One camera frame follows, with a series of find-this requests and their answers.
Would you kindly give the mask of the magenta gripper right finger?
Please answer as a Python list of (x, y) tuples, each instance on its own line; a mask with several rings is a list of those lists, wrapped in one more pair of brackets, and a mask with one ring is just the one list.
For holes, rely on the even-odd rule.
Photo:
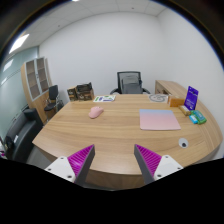
[(182, 169), (182, 166), (171, 156), (160, 156), (137, 144), (134, 145), (134, 155), (145, 184), (150, 184)]

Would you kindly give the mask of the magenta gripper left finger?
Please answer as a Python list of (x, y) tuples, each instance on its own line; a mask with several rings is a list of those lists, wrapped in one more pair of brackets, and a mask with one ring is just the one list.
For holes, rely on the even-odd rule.
[(75, 184), (84, 184), (95, 156), (95, 146), (90, 145), (66, 157), (58, 157), (46, 171)]

